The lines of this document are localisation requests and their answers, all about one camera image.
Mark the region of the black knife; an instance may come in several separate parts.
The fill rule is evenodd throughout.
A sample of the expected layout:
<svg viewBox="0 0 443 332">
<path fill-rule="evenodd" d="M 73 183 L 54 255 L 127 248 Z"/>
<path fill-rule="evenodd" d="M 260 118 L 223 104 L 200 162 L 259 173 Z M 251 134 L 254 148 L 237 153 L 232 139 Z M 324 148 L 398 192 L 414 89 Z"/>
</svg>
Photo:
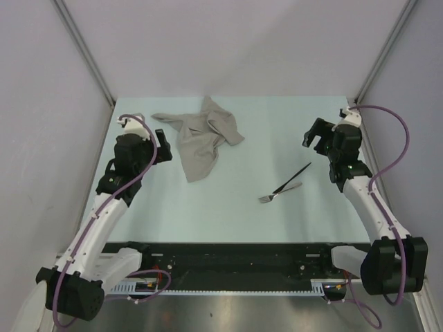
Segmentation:
<svg viewBox="0 0 443 332">
<path fill-rule="evenodd" d="M 302 167 L 300 170 L 298 170 L 289 180 L 287 180 L 280 187 L 278 187 L 276 190 L 274 190 L 272 192 L 272 194 L 277 194 L 277 193 L 281 192 L 286 185 L 288 185 L 292 180 L 294 180 L 297 176 L 299 176 L 301 173 L 303 173 L 310 165 L 311 165 L 311 162 L 307 163 L 304 167 Z"/>
</svg>

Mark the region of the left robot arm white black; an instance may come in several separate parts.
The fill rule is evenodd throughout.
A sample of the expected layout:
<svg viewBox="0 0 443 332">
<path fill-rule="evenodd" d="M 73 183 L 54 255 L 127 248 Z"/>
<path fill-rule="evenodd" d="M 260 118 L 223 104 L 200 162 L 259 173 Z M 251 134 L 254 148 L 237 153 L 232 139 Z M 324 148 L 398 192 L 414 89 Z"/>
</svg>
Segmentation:
<svg viewBox="0 0 443 332">
<path fill-rule="evenodd" d="M 116 139 L 114 158 L 99 180 L 87 221 L 52 268 L 41 268 L 36 282 L 47 285 L 45 307 L 58 316 L 92 320 L 106 295 L 132 273 L 143 277 L 153 268 L 150 256 L 121 248 L 108 262 L 98 260 L 118 220 L 129 209 L 151 166 L 172 160 L 163 130 L 142 135 L 126 132 Z"/>
</svg>

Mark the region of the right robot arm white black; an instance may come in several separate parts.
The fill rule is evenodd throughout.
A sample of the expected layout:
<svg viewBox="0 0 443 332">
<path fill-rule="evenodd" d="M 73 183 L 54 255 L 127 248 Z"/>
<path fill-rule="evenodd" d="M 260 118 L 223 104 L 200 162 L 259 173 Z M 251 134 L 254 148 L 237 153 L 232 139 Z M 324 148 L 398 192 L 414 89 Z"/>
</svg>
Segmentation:
<svg viewBox="0 0 443 332">
<path fill-rule="evenodd" d="M 309 147 L 319 138 L 315 152 L 329 161 L 329 178 L 352 204 L 370 239 L 364 252 L 351 245 L 332 248 L 321 257 L 319 268 L 326 277 L 343 270 L 361 279 L 370 295 L 415 293 L 424 283 L 428 246 L 405 229 L 372 182 L 368 166 L 359 160 L 361 130 L 353 125 L 334 125 L 317 118 L 302 142 Z"/>
</svg>

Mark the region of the grey cloth napkin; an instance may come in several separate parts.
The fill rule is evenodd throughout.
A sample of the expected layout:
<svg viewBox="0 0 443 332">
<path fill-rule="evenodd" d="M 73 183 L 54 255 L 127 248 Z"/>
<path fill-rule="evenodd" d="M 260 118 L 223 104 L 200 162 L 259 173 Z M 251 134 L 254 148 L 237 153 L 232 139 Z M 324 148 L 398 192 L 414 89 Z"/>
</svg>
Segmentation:
<svg viewBox="0 0 443 332">
<path fill-rule="evenodd" d="M 152 118 L 178 132 L 177 149 L 189 183 L 211 173 L 219 157 L 219 146 L 225 142 L 235 146 L 244 141 L 235 116 L 209 96 L 203 98 L 199 113 L 155 113 Z"/>
</svg>

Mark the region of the silver metal fork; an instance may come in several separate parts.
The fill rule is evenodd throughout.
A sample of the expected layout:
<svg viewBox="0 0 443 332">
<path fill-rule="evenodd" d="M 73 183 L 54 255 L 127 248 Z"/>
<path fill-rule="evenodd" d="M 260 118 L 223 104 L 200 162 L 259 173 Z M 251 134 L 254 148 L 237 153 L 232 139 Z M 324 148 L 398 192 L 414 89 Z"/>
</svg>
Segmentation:
<svg viewBox="0 0 443 332">
<path fill-rule="evenodd" d="M 295 183 L 295 184 L 292 185 L 291 187 L 288 187 L 287 189 L 283 189 L 283 190 L 281 190 L 281 191 L 278 192 L 278 193 L 270 194 L 270 195 L 266 195 L 266 196 L 262 196 L 262 197 L 260 197 L 260 198 L 258 199 L 258 201 L 259 201 L 260 203 L 270 203 L 270 202 L 272 202 L 272 200 L 273 200 L 274 198 L 276 198 L 277 196 L 279 196 L 279 195 L 281 195 L 281 194 L 284 194 L 285 192 L 288 192 L 288 191 L 291 191 L 291 190 L 297 189 L 297 188 L 299 188 L 299 187 L 301 187 L 301 186 L 302 186 L 302 183 L 301 183 L 301 182 L 299 182 L 299 183 Z"/>
</svg>

